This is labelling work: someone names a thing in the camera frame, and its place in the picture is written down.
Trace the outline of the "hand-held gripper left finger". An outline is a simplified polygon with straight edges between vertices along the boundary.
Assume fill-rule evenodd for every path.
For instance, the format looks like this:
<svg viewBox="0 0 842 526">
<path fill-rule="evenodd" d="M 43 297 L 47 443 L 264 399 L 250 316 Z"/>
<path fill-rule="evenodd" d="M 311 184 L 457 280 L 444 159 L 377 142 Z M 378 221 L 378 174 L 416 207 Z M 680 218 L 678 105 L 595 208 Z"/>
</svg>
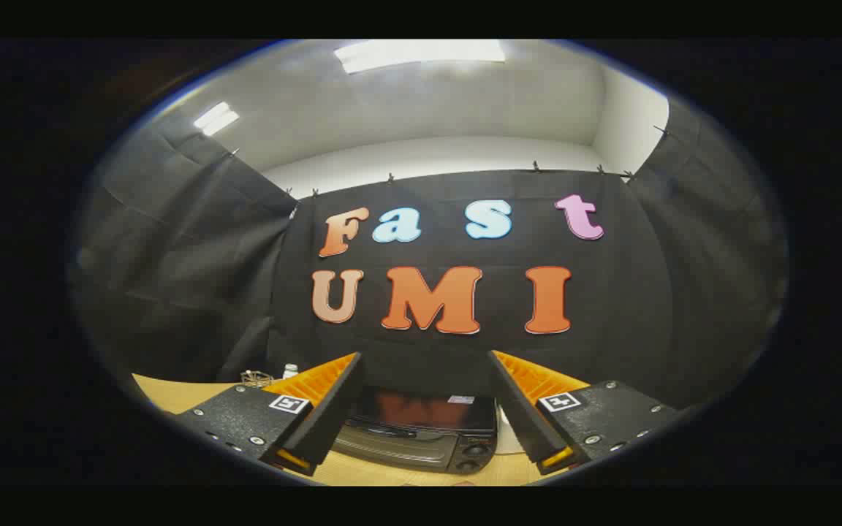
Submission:
<svg viewBox="0 0 842 526">
<path fill-rule="evenodd" d="M 172 419 L 249 460 L 312 476 L 362 389 L 354 352 L 270 386 L 232 386 Z"/>
</svg>

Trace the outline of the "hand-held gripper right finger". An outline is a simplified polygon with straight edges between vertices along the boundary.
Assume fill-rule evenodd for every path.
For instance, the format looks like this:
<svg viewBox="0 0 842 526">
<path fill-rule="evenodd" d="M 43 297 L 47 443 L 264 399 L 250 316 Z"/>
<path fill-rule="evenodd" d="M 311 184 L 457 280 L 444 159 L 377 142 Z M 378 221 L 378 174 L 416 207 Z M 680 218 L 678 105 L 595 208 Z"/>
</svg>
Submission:
<svg viewBox="0 0 842 526">
<path fill-rule="evenodd" d="M 679 417 L 621 381 L 588 384 L 496 350 L 489 363 L 494 396 L 541 475 L 609 457 Z"/>
</svg>

